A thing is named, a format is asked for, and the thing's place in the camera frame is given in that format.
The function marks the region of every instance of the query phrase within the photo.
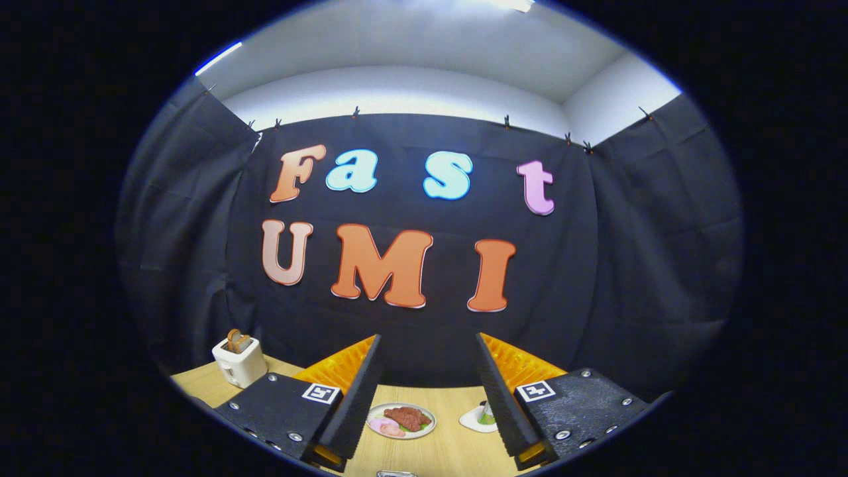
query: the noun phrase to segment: plate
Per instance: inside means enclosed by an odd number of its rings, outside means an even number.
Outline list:
[[[462,417],[460,417],[460,424],[466,426],[468,429],[483,433],[489,433],[498,430],[498,423],[480,424],[480,417],[482,415],[483,406],[477,406],[471,411],[463,414]]]
[[[403,430],[400,424],[398,424],[392,419],[383,416],[382,414],[386,409],[394,409],[396,407],[413,407],[415,409],[418,409],[419,411],[421,411],[422,414],[430,418],[432,422],[427,424],[417,432]],[[427,409],[421,406],[416,406],[415,404],[406,404],[404,402],[387,402],[386,404],[381,404],[379,406],[374,406],[371,408],[371,410],[368,412],[368,419],[365,420],[365,425],[368,426],[368,429],[373,430],[379,435],[388,437],[389,439],[417,439],[432,432],[433,428],[436,427],[436,416],[433,416],[432,412],[429,412]],[[387,425],[388,428],[383,428],[383,430],[381,430],[381,427],[383,425]]]

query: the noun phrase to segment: wooden table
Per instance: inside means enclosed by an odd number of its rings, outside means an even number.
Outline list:
[[[293,376],[302,370],[297,366],[265,355],[268,370]],[[172,376],[190,396],[196,396],[212,407],[218,407],[241,389],[224,380],[217,363]],[[467,388],[405,388],[377,386],[372,406],[385,402],[404,402],[425,407],[436,416],[433,431],[418,439],[402,441],[383,437],[362,425],[362,437],[354,458],[349,459],[344,474],[374,477],[378,470],[404,470],[419,477],[512,477],[519,472],[512,457],[506,454],[504,442],[495,431],[475,432],[460,424],[460,416],[486,399],[482,386]]]

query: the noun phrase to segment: black clip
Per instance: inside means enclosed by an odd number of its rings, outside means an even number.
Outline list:
[[[649,115],[648,113],[646,113],[644,109],[642,109],[642,112],[644,113],[645,117],[647,117],[647,118],[648,118],[648,121],[653,121],[653,120],[654,120],[654,116]]]

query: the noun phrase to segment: letter t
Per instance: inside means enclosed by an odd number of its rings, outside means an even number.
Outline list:
[[[547,216],[554,211],[554,201],[544,197],[544,185],[554,183],[554,176],[542,170],[542,163],[534,160],[516,168],[524,176],[524,202],[534,214]]]

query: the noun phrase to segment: ceiling light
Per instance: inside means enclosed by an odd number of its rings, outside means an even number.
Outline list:
[[[518,10],[523,14],[527,13],[530,7],[533,6],[535,0],[486,0],[493,5],[497,5],[499,7],[504,8],[512,8],[513,10]]]
[[[227,48],[227,49],[226,49],[226,51],[225,51],[224,53],[219,54],[218,56],[216,56],[216,57],[215,57],[215,59],[213,59],[212,61],[209,61],[206,65],[204,65],[204,67],[203,67],[203,68],[199,69],[199,70],[198,70],[198,72],[197,72],[197,73],[195,73],[194,75],[195,75],[195,76],[200,76],[200,74],[201,74],[201,73],[203,73],[204,71],[208,70],[210,66],[214,65],[215,63],[218,63],[218,61],[219,61],[220,59],[222,59],[222,58],[224,58],[225,56],[227,56],[228,54],[230,54],[230,53],[232,53],[232,52],[236,51],[236,49],[237,49],[238,47],[241,47],[241,46],[242,46],[242,43],[241,43],[241,42],[238,42],[238,43],[236,43],[235,45],[232,45],[231,47]]]

